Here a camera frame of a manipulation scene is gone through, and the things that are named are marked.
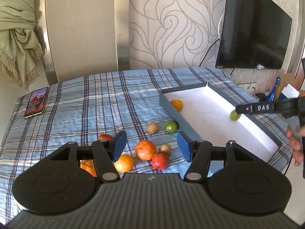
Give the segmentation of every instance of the television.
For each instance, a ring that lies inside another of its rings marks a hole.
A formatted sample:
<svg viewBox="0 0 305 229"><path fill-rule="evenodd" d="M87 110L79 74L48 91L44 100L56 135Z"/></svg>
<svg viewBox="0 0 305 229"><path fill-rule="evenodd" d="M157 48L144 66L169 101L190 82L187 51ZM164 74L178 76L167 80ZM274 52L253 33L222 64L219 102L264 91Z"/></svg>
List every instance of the television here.
<svg viewBox="0 0 305 229"><path fill-rule="evenodd" d="M281 69L291 23L272 0L226 0L215 67Z"/></svg>

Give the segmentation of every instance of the metal screw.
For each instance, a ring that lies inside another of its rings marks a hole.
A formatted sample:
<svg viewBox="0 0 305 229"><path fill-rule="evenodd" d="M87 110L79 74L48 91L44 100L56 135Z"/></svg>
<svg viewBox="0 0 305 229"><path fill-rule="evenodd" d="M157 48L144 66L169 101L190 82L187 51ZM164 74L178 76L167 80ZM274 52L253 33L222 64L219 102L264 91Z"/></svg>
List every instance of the metal screw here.
<svg viewBox="0 0 305 229"><path fill-rule="evenodd" d="M113 172L106 172L102 175L102 178L106 181L112 181L117 178L117 175Z"/></svg>
<svg viewBox="0 0 305 229"><path fill-rule="evenodd" d="M197 172L191 172L186 175L186 178L192 181L196 181L201 178L201 175Z"/></svg>

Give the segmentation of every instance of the blue gripper pad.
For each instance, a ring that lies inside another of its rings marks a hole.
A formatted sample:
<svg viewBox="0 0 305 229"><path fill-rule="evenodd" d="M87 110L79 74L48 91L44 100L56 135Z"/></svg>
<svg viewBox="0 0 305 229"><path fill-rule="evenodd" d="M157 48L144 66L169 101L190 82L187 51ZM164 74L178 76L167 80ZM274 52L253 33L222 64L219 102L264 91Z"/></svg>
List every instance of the blue gripper pad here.
<svg viewBox="0 0 305 229"><path fill-rule="evenodd" d="M127 133L123 132L122 134L119 132L114 138L113 138L114 146L113 146L113 152L112 152L112 161L118 161L119 157L121 156L122 152L125 149L126 143L127 143Z"/></svg>
<svg viewBox="0 0 305 229"><path fill-rule="evenodd" d="M177 135L177 146L184 157L184 160L187 162L192 161L192 153L190 151L190 144L189 142L182 136L180 132Z"/></svg>

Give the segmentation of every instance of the blue bottle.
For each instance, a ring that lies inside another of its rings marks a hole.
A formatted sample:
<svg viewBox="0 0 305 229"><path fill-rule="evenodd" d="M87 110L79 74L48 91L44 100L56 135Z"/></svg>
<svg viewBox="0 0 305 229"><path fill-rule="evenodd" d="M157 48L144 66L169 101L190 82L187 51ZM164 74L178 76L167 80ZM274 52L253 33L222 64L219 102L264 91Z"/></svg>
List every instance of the blue bottle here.
<svg viewBox="0 0 305 229"><path fill-rule="evenodd" d="M280 84L280 81L281 81L281 78L280 78L280 77L277 77L277 78L276 78L276 82L275 82L275 84L274 84L274 87L273 87L272 91L270 92L270 94L267 95L265 101L273 101L273 100L274 100L274 95L275 95L276 90L277 90L277 88L278 88L278 86L279 86L279 84Z"/></svg>

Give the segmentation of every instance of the red fruit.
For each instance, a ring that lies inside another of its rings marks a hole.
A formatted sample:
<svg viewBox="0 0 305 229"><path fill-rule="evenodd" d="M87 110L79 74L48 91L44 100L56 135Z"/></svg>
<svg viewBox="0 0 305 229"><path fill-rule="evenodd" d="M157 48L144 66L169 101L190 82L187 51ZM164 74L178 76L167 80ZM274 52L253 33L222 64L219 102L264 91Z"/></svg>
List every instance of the red fruit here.
<svg viewBox="0 0 305 229"><path fill-rule="evenodd" d="M113 139L113 136L111 136L111 135L109 135L109 134L101 134L101 135L98 137L98 140L101 140L101 139L112 140L112 139Z"/></svg>
<svg viewBox="0 0 305 229"><path fill-rule="evenodd" d="M152 166L156 170L163 170L167 167L169 161L170 159L166 154L158 152L152 157Z"/></svg>

